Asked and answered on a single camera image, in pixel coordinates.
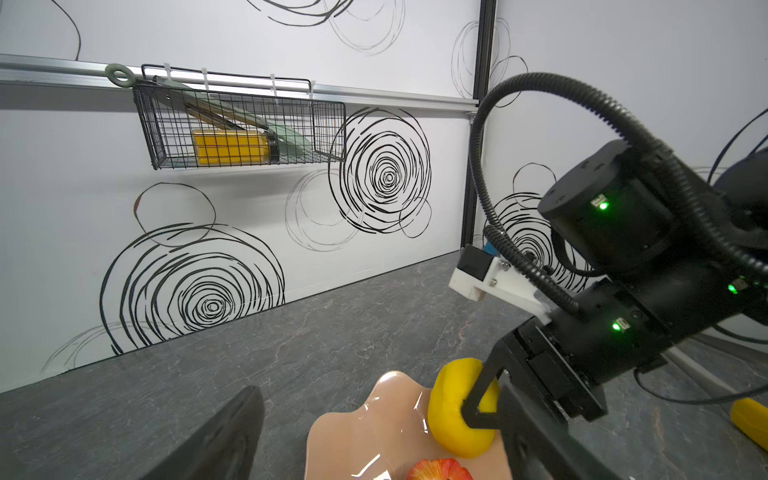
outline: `apple slice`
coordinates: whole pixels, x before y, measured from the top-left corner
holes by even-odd
[[[420,461],[406,480],[472,480],[472,475],[453,458],[441,458]]]

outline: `wire basket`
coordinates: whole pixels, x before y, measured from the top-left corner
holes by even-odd
[[[157,66],[145,65],[142,71],[146,67]],[[246,78],[271,80],[272,85],[276,80]],[[306,82],[302,94],[311,91],[308,80],[277,80]],[[157,76],[147,80],[146,73],[133,91],[155,170],[311,164],[346,156],[342,102],[203,90]]]

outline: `gray marble countertop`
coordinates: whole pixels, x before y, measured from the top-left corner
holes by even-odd
[[[251,478],[302,478],[306,437],[326,412],[349,412],[400,370],[431,386],[450,360],[484,359],[527,315],[448,288],[457,254],[408,266],[246,319],[108,359],[0,395],[0,472],[10,478],[139,478],[244,386],[266,418]],[[736,389],[751,366],[694,341],[681,349]],[[646,383],[699,398],[672,366]],[[768,456],[718,406],[679,406],[625,374],[606,385],[610,414],[571,433],[635,480],[768,478]]]

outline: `black object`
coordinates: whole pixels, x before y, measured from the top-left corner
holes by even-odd
[[[710,174],[707,175],[707,183],[708,184],[712,183],[712,177],[714,176],[715,172],[717,171],[717,168],[720,166],[720,162],[723,160],[723,157],[725,157],[726,152],[728,152],[728,150],[730,149],[730,146],[733,145],[733,142],[736,141],[736,139],[742,134],[742,132],[744,132],[746,130],[747,127],[749,127],[752,123],[755,122],[755,120],[757,120],[758,118],[762,117],[765,114],[768,114],[768,108],[766,108],[765,110],[761,111],[759,114],[757,114],[757,116],[755,116],[755,118],[753,118],[746,125],[741,127],[741,130],[736,132],[736,134],[733,136],[733,138],[731,138],[728,141],[728,143],[723,148],[723,150],[720,152],[720,154],[717,155],[717,159],[715,160],[715,163],[712,164],[712,168],[710,169]],[[750,155],[755,153],[755,152],[757,152],[760,149],[760,146],[762,146],[763,143],[766,142],[766,139],[768,139],[768,137],[762,139],[762,141],[760,143],[758,143],[757,146],[755,146],[754,149],[752,149],[752,151],[750,152]]]
[[[462,255],[458,258],[456,268],[474,278],[483,281],[488,268],[491,267],[493,256],[472,245],[462,249]]]
[[[738,333],[734,333],[734,332],[731,332],[730,330],[724,329],[720,325],[713,325],[712,328],[714,328],[716,331],[722,333],[725,336],[729,336],[731,338],[741,340],[742,342],[759,343],[760,345],[768,345],[768,339],[756,339],[751,336],[739,335]]]
[[[263,421],[261,391],[247,386],[142,480],[247,480]]]
[[[622,137],[571,169],[538,206],[556,244],[567,241],[607,274],[575,298],[513,244],[482,177],[486,118],[502,98],[528,90],[567,98]],[[488,93],[472,125],[470,158],[486,237],[560,308],[546,325],[530,319],[496,343],[462,407],[469,426],[499,428],[501,406],[499,414],[487,414],[478,405],[504,371],[554,419],[565,423],[562,409],[591,421],[607,413],[602,384],[663,365],[660,353],[682,339],[737,313],[768,323],[768,150],[755,149],[712,188],[614,99],[579,81],[537,73],[509,78]],[[571,473],[558,478],[582,478]]]
[[[129,75],[129,81],[113,82],[133,87],[134,102],[155,170],[345,160],[346,106],[342,102],[182,88],[176,82],[168,84],[161,78],[149,77],[147,69],[162,70],[164,67],[142,65],[143,79],[136,81],[135,76]],[[184,72],[185,76],[202,74],[189,68],[173,67],[172,70]],[[268,88],[267,82],[272,81],[270,77],[254,75],[207,74],[244,78],[251,84],[261,84],[264,89]],[[275,81],[288,81],[299,86],[306,84],[307,91],[311,88],[310,81],[302,78],[275,78]],[[216,141],[223,139],[221,135],[226,131],[243,132],[242,138],[237,140],[239,147],[210,145],[207,157],[198,154],[201,147],[198,141],[205,141],[200,135],[208,136],[207,141]],[[255,155],[249,158],[245,150],[249,139],[253,141],[257,132],[266,136],[269,146],[266,160]],[[236,156],[246,160],[230,162],[229,159]]]
[[[554,256],[555,258],[558,259],[558,262],[560,262],[560,264],[567,271],[571,273],[575,273],[576,275],[579,275],[579,276],[588,276],[588,277],[605,275],[605,272],[603,270],[582,270],[580,268],[577,268],[573,264],[573,262],[571,262],[571,258],[568,256],[568,250],[566,249],[566,246],[565,246],[565,239],[561,237],[558,231],[555,229],[551,230],[550,237],[552,239],[552,250],[554,251]]]
[[[493,69],[493,31],[496,23],[496,0],[480,0],[478,23],[478,49],[475,56],[475,89],[472,97],[482,100],[488,93],[488,82]],[[459,246],[469,245],[475,234],[475,211],[478,207],[477,191],[472,181],[472,167],[467,162],[467,180],[464,186],[464,212],[462,238]]]
[[[717,403],[735,402],[737,400],[746,399],[751,396],[759,395],[760,393],[768,392],[768,384],[766,384],[763,386],[759,386],[755,389],[745,390],[744,392],[737,392],[737,393],[732,393],[730,395],[714,397],[709,399],[691,399],[691,400],[673,399],[668,396],[659,395],[658,393],[654,392],[653,390],[643,385],[643,383],[640,381],[641,373],[643,372],[640,369],[635,369],[634,372],[632,372],[634,376],[634,381],[637,382],[640,388],[650,393],[652,396],[656,397],[657,399],[662,399],[665,402],[680,403],[682,405],[716,405]]]
[[[497,425],[512,478],[619,480],[587,449],[515,387],[502,387]]]

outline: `plate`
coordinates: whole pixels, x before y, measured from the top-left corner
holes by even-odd
[[[448,453],[429,433],[432,389],[403,372],[387,372],[354,412],[326,413],[306,440],[305,480],[405,480],[427,458],[455,458],[474,480],[511,480],[502,437],[475,458]]]

